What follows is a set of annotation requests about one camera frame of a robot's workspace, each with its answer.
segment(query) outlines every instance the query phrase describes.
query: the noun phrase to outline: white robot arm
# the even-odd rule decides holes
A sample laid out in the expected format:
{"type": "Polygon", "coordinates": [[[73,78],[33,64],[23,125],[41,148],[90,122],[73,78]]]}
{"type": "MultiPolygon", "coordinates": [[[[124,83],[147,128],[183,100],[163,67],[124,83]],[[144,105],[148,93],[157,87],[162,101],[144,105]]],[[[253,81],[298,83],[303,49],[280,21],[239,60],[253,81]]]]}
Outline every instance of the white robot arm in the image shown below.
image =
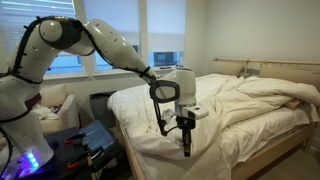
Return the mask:
{"type": "Polygon", "coordinates": [[[0,130],[14,145],[0,152],[0,170],[18,167],[19,177],[28,176],[53,156],[38,117],[30,112],[30,107],[46,70],[61,51],[80,56],[97,51],[110,65],[137,73],[150,85],[150,96],[164,136],[168,131],[164,129],[158,103],[174,101],[185,156],[190,156],[191,129],[195,128],[195,120],[208,115],[196,105],[195,76],[191,70],[177,68],[161,77],[143,63],[114,28],[99,19],[83,25],[62,16],[38,17],[26,29],[19,47],[8,59],[8,73],[0,76],[0,130]]]}

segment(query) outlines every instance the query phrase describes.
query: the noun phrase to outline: white wall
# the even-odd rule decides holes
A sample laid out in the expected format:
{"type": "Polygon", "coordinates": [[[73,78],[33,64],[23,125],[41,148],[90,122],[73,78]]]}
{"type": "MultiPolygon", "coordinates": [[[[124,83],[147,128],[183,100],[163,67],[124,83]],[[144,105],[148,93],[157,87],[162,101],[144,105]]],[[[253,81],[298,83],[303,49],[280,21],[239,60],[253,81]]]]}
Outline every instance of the white wall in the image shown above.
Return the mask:
{"type": "Polygon", "coordinates": [[[209,1],[206,60],[320,61],[319,0],[209,1]]]}
{"type": "Polygon", "coordinates": [[[203,63],[206,62],[206,25],[208,0],[187,0],[185,53],[183,64],[192,69],[196,76],[203,74],[203,63]]]}

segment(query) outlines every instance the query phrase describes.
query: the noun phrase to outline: armchair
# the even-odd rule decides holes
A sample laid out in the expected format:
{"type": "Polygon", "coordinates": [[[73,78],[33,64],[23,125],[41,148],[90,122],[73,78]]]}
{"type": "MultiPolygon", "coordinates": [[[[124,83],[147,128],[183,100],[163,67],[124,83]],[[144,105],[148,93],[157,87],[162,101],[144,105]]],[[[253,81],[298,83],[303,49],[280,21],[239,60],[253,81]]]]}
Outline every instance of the armchair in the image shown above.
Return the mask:
{"type": "MultiPolygon", "coordinates": [[[[42,87],[41,100],[38,104],[49,108],[59,106],[57,118],[42,118],[40,124],[44,135],[49,135],[71,127],[79,127],[78,108],[73,94],[67,94],[65,84],[51,87],[42,87]]],[[[0,133],[0,149],[6,145],[5,139],[0,133]]]]}

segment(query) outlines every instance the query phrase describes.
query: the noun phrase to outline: white bedsheet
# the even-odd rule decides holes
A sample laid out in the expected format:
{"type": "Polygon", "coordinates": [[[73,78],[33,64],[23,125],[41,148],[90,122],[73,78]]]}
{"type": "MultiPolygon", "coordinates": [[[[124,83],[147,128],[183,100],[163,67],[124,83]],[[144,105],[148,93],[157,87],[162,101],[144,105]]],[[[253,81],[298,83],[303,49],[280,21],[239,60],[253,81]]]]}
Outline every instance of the white bedsheet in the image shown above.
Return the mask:
{"type": "Polygon", "coordinates": [[[173,160],[141,152],[136,155],[150,180],[230,180],[231,170],[238,162],[246,161],[272,138],[309,123],[310,112],[306,112],[313,107],[305,104],[300,108],[294,112],[280,108],[230,126],[208,149],[190,159],[173,160]]]}
{"type": "MultiPolygon", "coordinates": [[[[209,116],[198,120],[192,130],[191,156],[205,151],[229,125],[278,109],[295,97],[320,105],[320,94],[311,85],[219,74],[197,78],[196,98],[209,110],[209,116]]],[[[167,137],[160,134],[148,85],[116,92],[108,106],[127,130],[137,151],[169,159],[186,158],[180,129],[171,131],[167,137]]],[[[173,103],[160,104],[161,110],[173,107],[173,103]]],[[[176,126],[175,120],[166,129],[173,126],[176,126]]]]}

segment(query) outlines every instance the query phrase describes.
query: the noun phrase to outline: cushion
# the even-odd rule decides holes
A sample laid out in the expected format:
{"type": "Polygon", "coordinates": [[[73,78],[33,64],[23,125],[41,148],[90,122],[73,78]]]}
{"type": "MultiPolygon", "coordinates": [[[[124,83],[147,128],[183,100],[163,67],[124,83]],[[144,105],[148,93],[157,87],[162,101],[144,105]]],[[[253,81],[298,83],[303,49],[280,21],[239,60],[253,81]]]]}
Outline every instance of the cushion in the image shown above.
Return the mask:
{"type": "Polygon", "coordinates": [[[41,100],[39,104],[46,107],[59,106],[65,101],[66,86],[65,84],[59,84],[50,87],[42,87],[40,90],[41,100]]]}
{"type": "Polygon", "coordinates": [[[240,76],[241,70],[243,68],[242,64],[231,63],[231,62],[220,62],[214,61],[211,64],[211,73],[240,76]]]}

